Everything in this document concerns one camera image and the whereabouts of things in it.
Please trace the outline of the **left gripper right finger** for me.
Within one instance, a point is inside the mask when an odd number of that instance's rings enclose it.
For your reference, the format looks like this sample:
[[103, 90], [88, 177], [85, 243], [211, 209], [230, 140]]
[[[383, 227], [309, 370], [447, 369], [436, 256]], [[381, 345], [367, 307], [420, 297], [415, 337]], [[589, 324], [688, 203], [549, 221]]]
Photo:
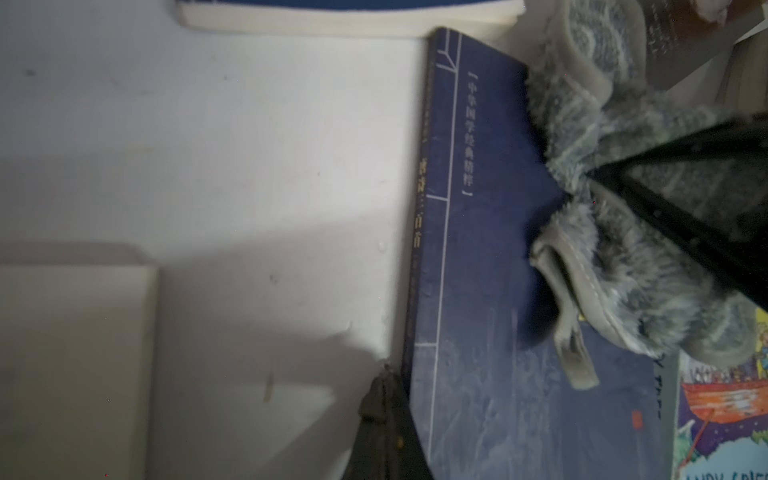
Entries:
[[766, 117], [740, 116], [588, 177], [726, 287], [766, 305]]

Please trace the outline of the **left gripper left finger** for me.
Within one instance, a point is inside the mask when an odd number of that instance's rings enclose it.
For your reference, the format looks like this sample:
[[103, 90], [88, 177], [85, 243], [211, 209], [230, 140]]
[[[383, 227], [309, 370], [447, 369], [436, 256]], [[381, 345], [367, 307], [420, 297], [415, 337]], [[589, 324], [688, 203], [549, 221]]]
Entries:
[[432, 480], [400, 376], [386, 365], [358, 408], [360, 423], [343, 480]]

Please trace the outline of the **dark blue book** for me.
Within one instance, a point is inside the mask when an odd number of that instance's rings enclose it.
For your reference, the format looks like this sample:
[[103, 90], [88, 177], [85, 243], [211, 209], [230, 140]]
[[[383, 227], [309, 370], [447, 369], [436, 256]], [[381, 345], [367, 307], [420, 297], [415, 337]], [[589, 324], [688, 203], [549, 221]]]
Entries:
[[557, 308], [528, 249], [564, 195], [518, 60], [431, 37], [403, 377], [436, 479], [660, 479], [653, 364], [592, 328], [600, 382], [573, 389], [544, 335]]
[[159, 272], [1, 269], [1, 475], [142, 479]]

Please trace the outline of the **grey striped cloth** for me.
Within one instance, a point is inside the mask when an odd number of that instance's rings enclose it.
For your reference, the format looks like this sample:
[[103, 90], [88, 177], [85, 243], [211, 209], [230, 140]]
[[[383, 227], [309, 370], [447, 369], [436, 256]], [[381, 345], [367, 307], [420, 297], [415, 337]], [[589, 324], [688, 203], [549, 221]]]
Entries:
[[645, 22], [635, 1], [561, 1], [527, 79], [546, 166], [568, 202], [530, 249], [558, 306], [553, 342], [572, 387], [599, 379], [581, 327], [654, 359], [683, 351], [726, 369], [757, 340], [755, 304], [717, 279], [592, 171], [719, 127], [732, 112], [686, 107], [645, 79]]

